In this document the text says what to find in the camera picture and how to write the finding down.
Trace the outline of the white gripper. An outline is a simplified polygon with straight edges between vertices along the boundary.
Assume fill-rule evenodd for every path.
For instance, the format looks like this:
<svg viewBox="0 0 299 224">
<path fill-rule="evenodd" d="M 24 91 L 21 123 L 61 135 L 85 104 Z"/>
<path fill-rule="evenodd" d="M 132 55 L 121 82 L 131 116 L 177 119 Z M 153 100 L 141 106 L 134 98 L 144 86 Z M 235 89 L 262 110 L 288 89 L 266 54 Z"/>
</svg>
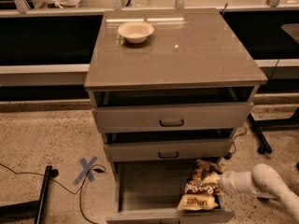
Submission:
<svg viewBox="0 0 299 224">
<path fill-rule="evenodd" d="M 252 179 L 251 172 L 227 171 L 221 176 L 212 173 L 205 177 L 202 183 L 207 185 L 219 184 L 221 190 L 229 196 L 238 194 L 257 195 L 259 193 L 259 189 Z"/>
</svg>

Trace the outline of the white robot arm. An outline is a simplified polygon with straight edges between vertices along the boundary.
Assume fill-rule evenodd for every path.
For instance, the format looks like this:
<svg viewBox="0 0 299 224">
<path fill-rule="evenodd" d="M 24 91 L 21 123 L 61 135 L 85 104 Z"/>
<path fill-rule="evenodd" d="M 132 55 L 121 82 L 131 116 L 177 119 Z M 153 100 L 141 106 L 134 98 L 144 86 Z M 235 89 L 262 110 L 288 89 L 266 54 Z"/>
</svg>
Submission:
<svg viewBox="0 0 299 224">
<path fill-rule="evenodd" d="M 278 172 L 267 164 L 257 164 L 251 171 L 246 172 L 226 171 L 221 175 L 212 173 L 203 183 L 215 185 L 229 196 L 250 194 L 275 199 L 294 222 L 299 224 L 299 196 L 285 184 Z"/>
</svg>

